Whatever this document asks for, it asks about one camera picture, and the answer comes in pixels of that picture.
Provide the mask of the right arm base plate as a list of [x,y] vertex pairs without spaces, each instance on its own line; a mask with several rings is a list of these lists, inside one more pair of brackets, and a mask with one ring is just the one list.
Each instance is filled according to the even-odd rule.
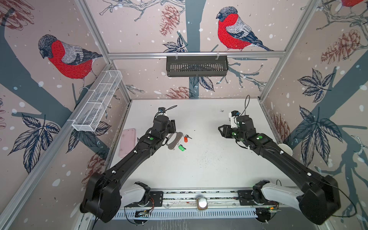
[[240,206],[277,206],[278,203],[274,201],[255,201],[252,190],[238,190],[238,196],[235,197],[239,201]]

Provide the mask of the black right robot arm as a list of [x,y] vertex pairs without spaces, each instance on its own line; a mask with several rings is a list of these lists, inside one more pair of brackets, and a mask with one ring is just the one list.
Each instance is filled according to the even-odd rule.
[[269,136],[257,133],[248,115],[232,116],[231,125],[218,128],[222,137],[241,142],[241,148],[252,150],[271,162],[297,186],[289,188],[262,180],[253,186],[252,197],[261,205],[275,201],[300,211],[309,221],[322,225],[341,208],[337,181],[322,176],[296,161]]

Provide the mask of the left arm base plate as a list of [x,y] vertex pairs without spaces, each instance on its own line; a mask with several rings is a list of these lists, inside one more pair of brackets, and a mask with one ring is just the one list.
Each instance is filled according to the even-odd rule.
[[127,208],[135,208],[135,207],[161,207],[163,205],[163,191],[151,191],[149,198],[147,200],[146,204],[143,204],[143,202],[135,202],[132,204],[127,205]]

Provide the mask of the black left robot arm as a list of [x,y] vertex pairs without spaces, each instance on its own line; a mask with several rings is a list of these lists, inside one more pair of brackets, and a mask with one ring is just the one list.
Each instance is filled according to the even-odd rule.
[[81,213],[92,213],[102,222],[109,222],[122,205],[140,202],[149,194],[146,184],[135,183],[121,195],[120,190],[130,175],[149,157],[151,157],[167,139],[168,134],[176,132],[174,120],[159,115],[153,120],[153,127],[148,129],[133,150],[116,165],[103,173],[95,172],[87,183]]

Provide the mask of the green capped key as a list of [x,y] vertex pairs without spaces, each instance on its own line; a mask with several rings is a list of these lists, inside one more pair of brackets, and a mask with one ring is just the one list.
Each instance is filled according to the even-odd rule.
[[186,150],[186,148],[182,144],[178,145],[178,148],[181,151],[185,151]]

